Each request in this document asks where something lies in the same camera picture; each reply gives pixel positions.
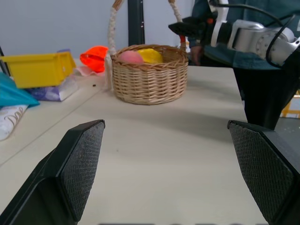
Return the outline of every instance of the person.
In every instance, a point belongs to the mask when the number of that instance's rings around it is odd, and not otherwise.
[[[300,9],[300,1],[294,0],[229,0],[229,4],[257,7],[278,18],[292,14],[295,9]],[[207,0],[195,0],[193,17],[200,18],[208,12],[210,12],[210,7]],[[267,15],[257,11],[229,8],[227,21],[233,23],[238,19],[263,25],[272,22]],[[300,36],[300,32],[297,31],[299,19],[300,17],[296,16],[288,26],[294,32],[295,37]],[[222,44],[217,47],[202,46],[192,38],[189,38],[189,43],[194,65],[233,68],[241,98],[245,101],[248,122],[274,129],[281,110],[288,104],[298,88],[297,84],[287,80],[283,70],[271,66],[266,60],[253,53],[229,50]],[[291,87],[286,88],[283,84],[291,85]]]

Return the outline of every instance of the yellow box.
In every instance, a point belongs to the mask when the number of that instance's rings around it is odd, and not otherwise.
[[[18,88],[58,86],[75,68],[70,52],[2,56]]]
[[[294,95],[289,104],[282,110],[280,117],[300,118],[300,93]]]

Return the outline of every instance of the table surface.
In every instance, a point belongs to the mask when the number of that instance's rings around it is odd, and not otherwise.
[[[104,119],[97,174],[79,224],[266,224],[226,128],[229,119],[245,120],[232,69],[189,67],[185,95],[153,106],[116,99],[100,90],[98,77],[79,84],[63,103],[28,109],[0,142],[0,212],[67,130]]]

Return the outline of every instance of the basket handle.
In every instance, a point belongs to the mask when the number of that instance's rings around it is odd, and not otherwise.
[[[115,29],[116,29],[116,15],[118,10],[121,8],[124,0],[115,0],[114,4],[112,5],[111,9],[111,17],[109,19],[109,26],[108,26],[108,47],[110,55],[114,55],[117,53],[116,51],[116,43],[114,41],[115,38]],[[182,22],[181,15],[179,13],[179,9],[176,4],[176,0],[168,0],[170,3],[174,15],[178,22]],[[180,36],[180,48],[185,51],[186,49],[186,39],[184,36]]]

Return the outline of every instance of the white wall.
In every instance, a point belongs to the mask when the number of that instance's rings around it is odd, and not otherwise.
[[[182,18],[191,16],[195,0],[177,0]],[[179,37],[168,25],[176,22],[168,0],[144,0],[144,23],[146,44],[178,45]]]
[[[70,48],[74,57],[107,46],[114,0],[0,0],[0,45],[5,55],[52,53]],[[117,16],[116,46],[128,45],[128,9]]]

